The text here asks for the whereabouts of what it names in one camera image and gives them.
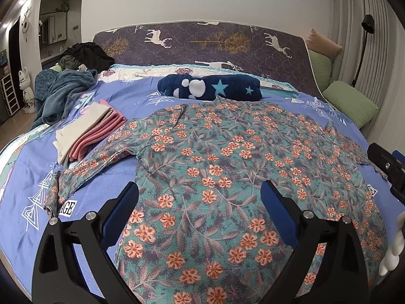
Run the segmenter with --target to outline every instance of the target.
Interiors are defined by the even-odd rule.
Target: label sticker
[[[59,215],[66,216],[66,217],[72,216],[72,213],[73,213],[73,210],[74,210],[74,207],[76,206],[76,204],[77,204],[77,200],[66,201],[63,204]]]
[[[375,188],[373,188],[370,184],[367,184],[367,187],[369,188],[369,191],[371,192],[372,196],[375,196],[378,192]]]

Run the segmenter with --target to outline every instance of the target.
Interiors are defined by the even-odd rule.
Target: metal screw
[[[349,216],[343,216],[342,221],[345,224],[350,224],[352,222],[352,219]]]
[[[304,217],[306,219],[311,219],[315,216],[311,210],[304,210],[304,212],[302,214],[304,215]]]
[[[86,219],[87,219],[87,220],[93,220],[93,219],[96,218],[96,216],[97,216],[96,212],[88,212],[88,213],[86,214]]]
[[[57,223],[57,217],[52,217],[52,218],[49,220],[49,223],[50,223],[50,225],[55,225],[55,224]]]

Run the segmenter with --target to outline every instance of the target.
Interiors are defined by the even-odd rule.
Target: dark blue plush toy
[[[238,101],[262,99],[260,81],[244,74],[209,75],[197,78],[189,74],[170,74],[157,83],[162,95],[177,98],[214,100],[216,96]]]

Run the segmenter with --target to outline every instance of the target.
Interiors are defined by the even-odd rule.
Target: cabinet
[[[46,47],[52,43],[66,40],[66,13],[53,12],[40,15],[40,46]]]

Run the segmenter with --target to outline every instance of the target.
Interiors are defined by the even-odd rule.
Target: black lamp
[[[364,51],[366,50],[366,43],[367,43],[367,34],[374,34],[374,18],[370,14],[364,16],[363,21],[361,22],[361,26],[364,28],[364,39],[363,39],[363,48],[361,51],[360,63],[357,68],[356,76],[352,81],[352,87],[356,85],[358,74],[360,72],[361,63],[363,62]]]

